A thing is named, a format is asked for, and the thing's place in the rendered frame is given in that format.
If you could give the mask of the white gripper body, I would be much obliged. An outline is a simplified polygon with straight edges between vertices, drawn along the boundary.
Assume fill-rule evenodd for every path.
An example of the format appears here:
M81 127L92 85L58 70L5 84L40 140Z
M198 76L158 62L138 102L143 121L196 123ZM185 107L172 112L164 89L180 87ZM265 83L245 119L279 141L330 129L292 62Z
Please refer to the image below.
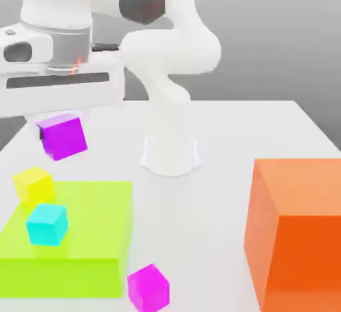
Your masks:
M112 105L124 97L124 66L114 57L0 76L0 118Z

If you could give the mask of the small purple cube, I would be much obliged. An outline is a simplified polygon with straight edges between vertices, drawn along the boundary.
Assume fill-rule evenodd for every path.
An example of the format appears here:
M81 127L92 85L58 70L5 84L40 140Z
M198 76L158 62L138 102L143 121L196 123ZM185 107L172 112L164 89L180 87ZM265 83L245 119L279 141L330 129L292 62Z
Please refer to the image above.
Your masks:
M36 123L45 153L58 161L88 149L81 120L74 114L61 114Z

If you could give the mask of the small yellow cube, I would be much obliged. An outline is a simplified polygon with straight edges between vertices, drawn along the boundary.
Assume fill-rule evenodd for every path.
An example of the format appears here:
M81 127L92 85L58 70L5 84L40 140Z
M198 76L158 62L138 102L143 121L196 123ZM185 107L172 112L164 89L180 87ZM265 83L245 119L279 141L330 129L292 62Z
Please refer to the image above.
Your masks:
M52 176L38 166L15 174L13 181L17 195L24 204L34 206L55 199Z

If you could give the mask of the small cyan cube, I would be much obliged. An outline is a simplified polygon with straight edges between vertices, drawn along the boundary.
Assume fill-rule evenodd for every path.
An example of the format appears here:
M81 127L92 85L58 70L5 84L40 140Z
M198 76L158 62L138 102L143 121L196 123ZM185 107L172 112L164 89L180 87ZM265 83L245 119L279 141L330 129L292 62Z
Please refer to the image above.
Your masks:
M26 226L32 245L58 247L69 229L66 206L38 204Z

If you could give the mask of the small magenta cube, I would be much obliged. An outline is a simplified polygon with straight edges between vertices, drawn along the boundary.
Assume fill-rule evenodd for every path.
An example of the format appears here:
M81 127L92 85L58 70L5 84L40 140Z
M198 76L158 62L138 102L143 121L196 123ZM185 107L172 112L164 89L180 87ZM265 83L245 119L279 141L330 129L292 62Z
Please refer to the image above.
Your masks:
M154 264L128 275L127 284L138 312L157 312L170 303L170 283Z

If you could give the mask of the large lime green box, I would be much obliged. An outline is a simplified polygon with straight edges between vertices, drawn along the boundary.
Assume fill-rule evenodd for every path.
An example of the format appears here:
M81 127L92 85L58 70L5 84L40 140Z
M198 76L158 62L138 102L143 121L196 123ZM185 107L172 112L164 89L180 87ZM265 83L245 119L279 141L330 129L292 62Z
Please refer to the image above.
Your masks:
M0 232L0 298L120 298L133 227L128 181L55 182L69 229L60 246L32 245L19 204Z

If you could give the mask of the large orange box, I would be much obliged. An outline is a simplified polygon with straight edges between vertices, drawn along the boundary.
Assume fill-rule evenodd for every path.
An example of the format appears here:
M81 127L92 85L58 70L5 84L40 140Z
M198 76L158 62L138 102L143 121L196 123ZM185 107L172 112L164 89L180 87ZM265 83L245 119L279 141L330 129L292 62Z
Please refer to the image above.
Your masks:
M341 158L257 159L244 251L261 312L341 312Z

